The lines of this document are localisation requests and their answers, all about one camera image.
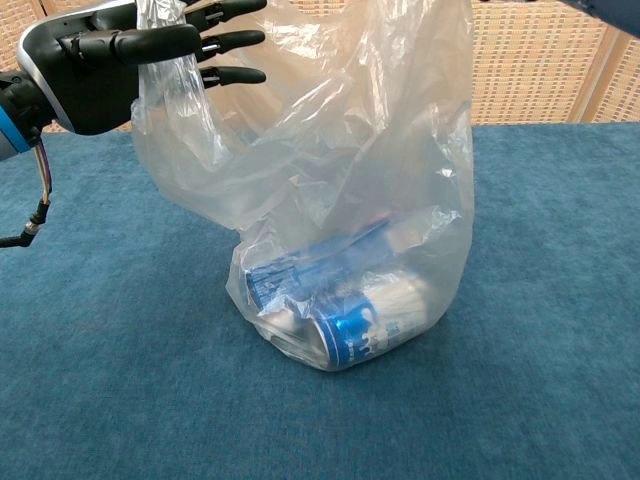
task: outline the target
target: blue tabletop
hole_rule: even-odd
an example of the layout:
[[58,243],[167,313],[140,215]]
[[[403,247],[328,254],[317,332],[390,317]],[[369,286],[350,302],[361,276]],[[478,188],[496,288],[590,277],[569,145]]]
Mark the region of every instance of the blue tabletop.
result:
[[[45,138],[49,221],[0,251],[0,478],[640,478],[640,125],[474,132],[448,314],[329,374],[224,285],[238,239],[165,201],[126,134]],[[0,164],[0,233],[39,196]]]

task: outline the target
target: blue can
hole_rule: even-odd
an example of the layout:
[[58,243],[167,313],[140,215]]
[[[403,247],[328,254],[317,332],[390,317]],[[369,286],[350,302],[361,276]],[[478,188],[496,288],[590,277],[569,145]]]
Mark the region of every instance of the blue can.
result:
[[427,284],[394,271],[373,275],[359,289],[320,295],[313,324],[325,352],[320,367],[341,370],[381,355],[430,326]]
[[380,221],[356,235],[338,235],[252,268],[246,272],[251,300],[258,311],[283,296],[304,300],[388,260],[395,253],[388,239],[389,225]]

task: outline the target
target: crumpled plastic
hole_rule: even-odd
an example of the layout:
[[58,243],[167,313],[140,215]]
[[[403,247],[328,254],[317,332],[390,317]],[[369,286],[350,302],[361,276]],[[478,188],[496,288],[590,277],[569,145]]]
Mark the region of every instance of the crumpled plastic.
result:
[[[138,27],[184,22],[138,0]],[[209,63],[266,72],[204,90],[194,57],[140,68],[138,156],[175,203],[237,230],[227,290],[286,355],[340,370],[428,330],[474,216],[470,0],[287,0],[216,27],[267,40]]]

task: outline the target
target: background wall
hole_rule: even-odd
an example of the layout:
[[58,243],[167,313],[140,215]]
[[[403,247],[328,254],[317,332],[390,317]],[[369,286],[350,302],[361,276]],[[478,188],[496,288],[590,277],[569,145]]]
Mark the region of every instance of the background wall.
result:
[[[345,0],[291,0],[325,15]],[[3,0],[0,69],[37,18],[94,0]],[[640,41],[563,3],[473,0],[476,124],[640,121]]]

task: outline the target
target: cable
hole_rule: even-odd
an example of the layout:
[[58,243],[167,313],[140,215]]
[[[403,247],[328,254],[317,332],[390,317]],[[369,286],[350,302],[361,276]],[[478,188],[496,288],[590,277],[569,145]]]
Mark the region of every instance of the cable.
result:
[[36,165],[38,166],[38,172],[40,172],[40,179],[42,180],[42,198],[38,202],[38,208],[29,222],[25,225],[22,233],[17,237],[0,238],[0,248],[11,247],[28,247],[36,238],[36,235],[40,231],[40,227],[47,221],[47,213],[49,211],[49,195],[53,191],[51,183],[51,171],[49,169],[49,160],[47,159],[47,152],[44,149],[42,140],[34,147],[36,155]]
[[47,152],[44,149],[42,140],[34,147],[36,154],[36,163],[38,164],[38,171],[40,172],[40,179],[42,180],[42,201],[45,204],[49,204],[49,194],[53,191],[51,185],[51,171],[49,169],[49,160],[47,158]]

